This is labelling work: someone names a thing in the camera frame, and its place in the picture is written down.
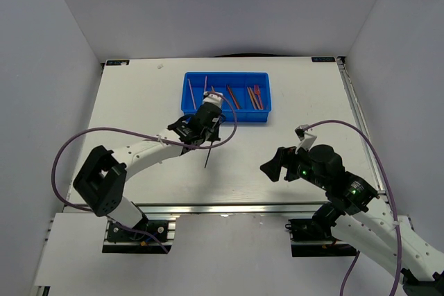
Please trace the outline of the red-orange plastic knife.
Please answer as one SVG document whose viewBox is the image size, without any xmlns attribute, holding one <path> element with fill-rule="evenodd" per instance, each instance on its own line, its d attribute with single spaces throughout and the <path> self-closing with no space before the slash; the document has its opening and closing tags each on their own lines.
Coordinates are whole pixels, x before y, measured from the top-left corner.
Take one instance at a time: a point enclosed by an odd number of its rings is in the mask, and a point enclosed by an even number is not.
<svg viewBox="0 0 444 296">
<path fill-rule="evenodd" d="M 240 110 L 240 109 L 241 109 L 241 106 L 240 106 L 240 104 L 239 104 L 239 102 L 238 102 L 238 100 L 237 100 L 237 97 L 235 96 L 234 91 L 233 91 L 233 89 L 231 88 L 231 86 L 227 85 L 227 91 L 228 91 L 229 95 L 231 96 L 231 98 L 232 98 L 232 100 L 233 100 L 233 103 L 234 103 L 235 107 L 236 107 L 238 110 Z"/>
</svg>

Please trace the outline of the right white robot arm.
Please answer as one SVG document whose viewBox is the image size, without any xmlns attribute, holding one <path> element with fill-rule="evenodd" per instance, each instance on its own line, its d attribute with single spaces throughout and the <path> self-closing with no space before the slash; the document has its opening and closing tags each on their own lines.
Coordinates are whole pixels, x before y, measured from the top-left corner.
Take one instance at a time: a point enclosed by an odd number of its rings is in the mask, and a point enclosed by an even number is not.
<svg viewBox="0 0 444 296">
<path fill-rule="evenodd" d="M 260 169 L 277 182 L 305 180 L 325 191 L 327 202 L 312 216 L 317 237 L 336 238 L 364 253 L 393 276 L 407 295 L 443 294 L 443 253 L 415 233 L 363 178 L 348 172 L 328 145 L 279 147 Z"/>
</svg>

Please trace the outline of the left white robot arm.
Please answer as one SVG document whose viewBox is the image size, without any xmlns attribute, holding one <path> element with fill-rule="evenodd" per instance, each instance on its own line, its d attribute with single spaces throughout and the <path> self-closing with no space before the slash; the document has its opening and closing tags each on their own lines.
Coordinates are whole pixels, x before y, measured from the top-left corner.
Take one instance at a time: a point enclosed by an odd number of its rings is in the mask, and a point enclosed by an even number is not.
<svg viewBox="0 0 444 296">
<path fill-rule="evenodd" d="M 123 196 L 126 181 L 155 164 L 188 153 L 188 145 L 217 139 L 221 115 L 218 105 L 205 102 L 197 113 L 168 125 L 153 141 L 145 139 L 114 150 L 93 148 L 74 178 L 75 190 L 96 216 L 108 216 L 123 225 L 130 239 L 142 238 L 148 218 Z"/>
</svg>

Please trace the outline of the red-orange plastic fork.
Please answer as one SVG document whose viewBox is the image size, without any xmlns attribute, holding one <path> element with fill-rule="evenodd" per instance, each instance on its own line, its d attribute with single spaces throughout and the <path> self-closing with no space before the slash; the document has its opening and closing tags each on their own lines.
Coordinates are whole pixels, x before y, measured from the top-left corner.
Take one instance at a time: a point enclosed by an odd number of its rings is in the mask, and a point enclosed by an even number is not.
<svg viewBox="0 0 444 296">
<path fill-rule="evenodd" d="M 256 95 L 257 100 L 258 100 L 259 109 L 261 109 L 261 110 L 264 109 L 259 85 L 255 85 L 254 86 L 254 92 L 255 92 L 255 95 Z"/>
</svg>

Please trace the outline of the dark blue plastic knife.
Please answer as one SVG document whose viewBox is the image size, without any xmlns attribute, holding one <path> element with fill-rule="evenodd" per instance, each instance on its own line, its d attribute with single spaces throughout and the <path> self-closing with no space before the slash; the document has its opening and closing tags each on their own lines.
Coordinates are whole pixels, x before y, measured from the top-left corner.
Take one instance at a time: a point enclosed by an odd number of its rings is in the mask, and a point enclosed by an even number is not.
<svg viewBox="0 0 444 296">
<path fill-rule="evenodd" d="M 236 108 L 238 108 L 238 104 L 237 104 L 236 97 L 235 97 L 235 95 L 233 94 L 232 88 L 231 88 L 229 85 L 227 85 L 227 91 L 228 91 L 230 97 L 232 98 L 233 103 L 236 105 Z"/>
</svg>

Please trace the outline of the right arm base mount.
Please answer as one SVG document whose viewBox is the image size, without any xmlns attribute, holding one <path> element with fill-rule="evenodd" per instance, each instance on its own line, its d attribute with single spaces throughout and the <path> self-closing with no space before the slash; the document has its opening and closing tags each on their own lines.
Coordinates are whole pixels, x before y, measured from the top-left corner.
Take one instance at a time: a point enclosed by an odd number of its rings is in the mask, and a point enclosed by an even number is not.
<svg viewBox="0 0 444 296">
<path fill-rule="evenodd" d="M 356 249 L 326 234 L 311 219 L 291 219 L 285 224 L 294 258 L 355 256 Z"/>
</svg>

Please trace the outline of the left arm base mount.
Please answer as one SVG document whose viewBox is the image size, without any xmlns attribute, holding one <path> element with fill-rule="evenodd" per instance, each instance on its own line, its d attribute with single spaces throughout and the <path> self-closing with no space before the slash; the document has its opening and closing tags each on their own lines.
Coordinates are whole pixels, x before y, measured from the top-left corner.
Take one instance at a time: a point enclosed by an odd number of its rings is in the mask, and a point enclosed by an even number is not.
<svg viewBox="0 0 444 296">
<path fill-rule="evenodd" d="M 148 216 L 148 222 L 138 232 L 122 228 L 108 219 L 103 239 L 105 254 L 167 254 L 173 245 L 176 217 L 166 215 Z"/>
</svg>

